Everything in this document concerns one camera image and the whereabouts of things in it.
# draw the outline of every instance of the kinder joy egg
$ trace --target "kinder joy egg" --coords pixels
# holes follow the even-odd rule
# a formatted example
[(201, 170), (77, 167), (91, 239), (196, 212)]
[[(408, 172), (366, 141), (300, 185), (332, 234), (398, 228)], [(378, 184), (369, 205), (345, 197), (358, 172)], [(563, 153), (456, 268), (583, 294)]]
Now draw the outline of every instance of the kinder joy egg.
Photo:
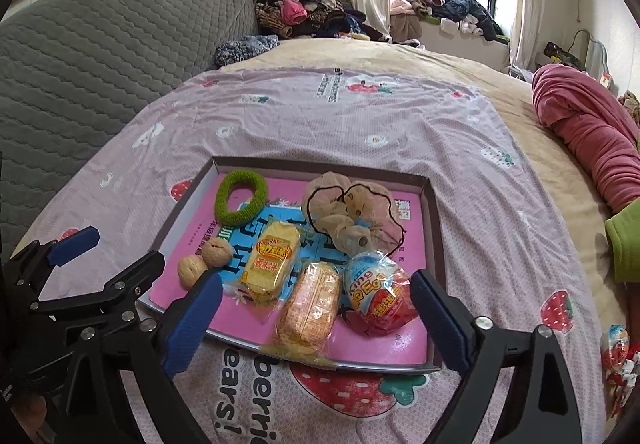
[(351, 307), (371, 326), (391, 331), (414, 319), (409, 277), (382, 252), (364, 252), (346, 264), (344, 289)]

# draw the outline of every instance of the black cable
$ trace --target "black cable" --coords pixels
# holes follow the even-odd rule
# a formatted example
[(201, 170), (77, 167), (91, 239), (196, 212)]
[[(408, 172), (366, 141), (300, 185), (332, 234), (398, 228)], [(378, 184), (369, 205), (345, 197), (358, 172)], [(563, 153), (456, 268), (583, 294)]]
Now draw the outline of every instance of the black cable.
[(603, 45), (598, 40), (594, 39), (593, 36), (591, 35), (591, 32), (589, 32), (587, 29), (578, 29), (578, 31), (575, 33), (574, 41), (571, 43), (571, 46), (569, 46), (569, 49), (567, 50), (567, 53), (569, 53), (569, 54), (571, 53), (571, 49), (574, 48), (575, 40), (578, 38), (578, 34), (580, 32), (587, 32), (587, 35), (589, 36), (590, 43), (596, 43), (596, 45), (600, 46), (600, 49), (601, 49), (600, 57), (602, 58), (602, 65), (603, 65), (605, 71), (607, 72), (607, 74), (609, 74), (609, 67), (607, 66), (607, 61), (609, 60), (609, 56), (607, 54), (607, 49), (606, 49), (605, 45)]

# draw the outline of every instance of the chocolate egg package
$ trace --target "chocolate egg package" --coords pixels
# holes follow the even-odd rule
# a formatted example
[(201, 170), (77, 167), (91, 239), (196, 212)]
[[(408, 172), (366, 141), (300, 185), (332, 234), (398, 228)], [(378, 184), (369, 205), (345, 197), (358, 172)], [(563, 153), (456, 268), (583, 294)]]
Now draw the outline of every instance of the chocolate egg package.
[(340, 305), (342, 278), (335, 265), (309, 262), (285, 303), (266, 354), (319, 366), (331, 366), (322, 351)]
[(351, 307), (372, 327), (388, 332), (418, 315), (411, 303), (409, 277), (383, 252), (364, 252), (345, 267), (344, 291)]

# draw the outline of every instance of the pink bedsheet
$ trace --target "pink bedsheet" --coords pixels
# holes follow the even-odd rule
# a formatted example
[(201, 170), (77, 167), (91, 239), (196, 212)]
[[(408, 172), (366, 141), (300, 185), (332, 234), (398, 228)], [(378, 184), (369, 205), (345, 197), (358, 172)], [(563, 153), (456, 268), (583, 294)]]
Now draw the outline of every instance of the pink bedsheet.
[(567, 144), (614, 213), (640, 197), (638, 126), (613, 95), (574, 68), (550, 64), (533, 78), (543, 126)]

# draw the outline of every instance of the bed headboard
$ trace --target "bed headboard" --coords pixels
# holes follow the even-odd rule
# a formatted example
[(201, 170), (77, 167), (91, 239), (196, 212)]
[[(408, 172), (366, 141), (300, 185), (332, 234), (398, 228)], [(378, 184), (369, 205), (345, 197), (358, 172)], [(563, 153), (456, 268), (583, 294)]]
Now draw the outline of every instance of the bed headboard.
[(0, 24), (2, 261), (136, 113), (257, 31), (253, 0), (40, 0)]

